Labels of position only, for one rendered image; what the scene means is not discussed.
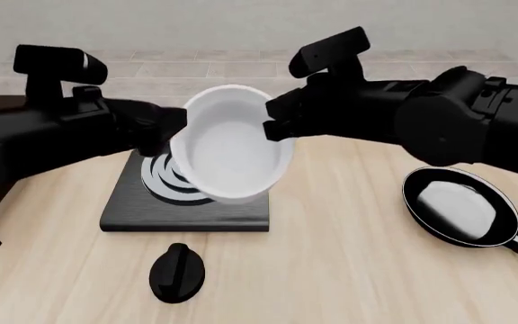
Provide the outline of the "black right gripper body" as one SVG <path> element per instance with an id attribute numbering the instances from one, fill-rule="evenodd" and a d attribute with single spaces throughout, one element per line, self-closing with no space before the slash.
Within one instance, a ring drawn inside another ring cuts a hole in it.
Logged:
<path id="1" fill-rule="evenodd" d="M 300 135 L 363 136 L 360 91 L 366 85 L 363 78 L 328 72 L 308 77 L 301 93 Z"/>

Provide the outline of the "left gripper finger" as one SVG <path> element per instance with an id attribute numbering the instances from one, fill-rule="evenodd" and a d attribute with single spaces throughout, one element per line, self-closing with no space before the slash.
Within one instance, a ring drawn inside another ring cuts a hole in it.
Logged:
<path id="1" fill-rule="evenodd" d="M 158 156 L 165 150 L 167 142 L 175 134 L 176 131 L 165 129 L 141 131 L 136 138 L 136 150 L 144 157 Z"/>
<path id="2" fill-rule="evenodd" d="M 156 123 L 163 131 L 180 131 L 187 126 L 187 110 L 183 107 L 155 108 Z"/>

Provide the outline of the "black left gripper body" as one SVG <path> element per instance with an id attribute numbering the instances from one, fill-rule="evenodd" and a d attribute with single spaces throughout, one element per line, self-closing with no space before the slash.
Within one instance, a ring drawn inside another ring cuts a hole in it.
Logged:
<path id="1" fill-rule="evenodd" d="M 156 104 L 127 99 L 102 98 L 98 103 L 111 115 L 111 126 L 101 131 L 99 155 L 111 155 L 136 150 L 136 138 L 141 131 L 160 129 L 156 123 Z"/>

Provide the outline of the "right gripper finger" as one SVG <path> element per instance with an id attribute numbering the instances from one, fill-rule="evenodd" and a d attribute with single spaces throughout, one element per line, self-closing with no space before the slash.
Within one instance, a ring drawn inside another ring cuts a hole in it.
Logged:
<path id="1" fill-rule="evenodd" d="M 273 142 L 306 137 L 301 118 L 273 120 L 263 123 L 265 137 Z"/>
<path id="2" fill-rule="evenodd" d="M 313 104 L 304 88 L 295 88 L 270 100 L 265 107 L 273 119 L 292 119 L 310 112 Z"/>

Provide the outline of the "white bowl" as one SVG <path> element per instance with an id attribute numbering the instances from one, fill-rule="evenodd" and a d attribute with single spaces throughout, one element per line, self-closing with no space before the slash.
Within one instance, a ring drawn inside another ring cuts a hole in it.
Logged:
<path id="1" fill-rule="evenodd" d="M 243 204 L 267 194 L 287 171 L 296 142 L 266 138 L 271 99 L 246 85 L 218 85 L 190 99 L 187 125 L 170 140 L 183 177 L 216 202 Z"/>

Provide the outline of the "flat black stove plate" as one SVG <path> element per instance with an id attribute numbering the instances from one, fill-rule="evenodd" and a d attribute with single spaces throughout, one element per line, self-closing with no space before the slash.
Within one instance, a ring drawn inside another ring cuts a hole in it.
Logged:
<path id="1" fill-rule="evenodd" d="M 130 153 L 100 219 L 102 231 L 269 231 L 269 199 L 215 202 L 190 184 L 169 153 Z"/>

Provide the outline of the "black frying pan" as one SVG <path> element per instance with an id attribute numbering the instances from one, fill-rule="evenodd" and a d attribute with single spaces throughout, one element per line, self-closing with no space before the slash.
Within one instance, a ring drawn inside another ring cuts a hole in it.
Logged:
<path id="1" fill-rule="evenodd" d="M 462 248 L 505 247 L 518 254 L 518 212 L 482 177 L 424 166 L 405 177 L 402 196 L 416 223 L 434 237 Z"/>

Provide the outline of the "round black stove knob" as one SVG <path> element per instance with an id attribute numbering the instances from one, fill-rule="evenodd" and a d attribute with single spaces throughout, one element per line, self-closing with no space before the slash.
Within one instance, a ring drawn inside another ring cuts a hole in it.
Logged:
<path id="1" fill-rule="evenodd" d="M 202 258 L 183 243 L 174 243 L 149 272 L 152 293 L 168 304 L 186 302 L 202 288 L 205 280 Z"/>

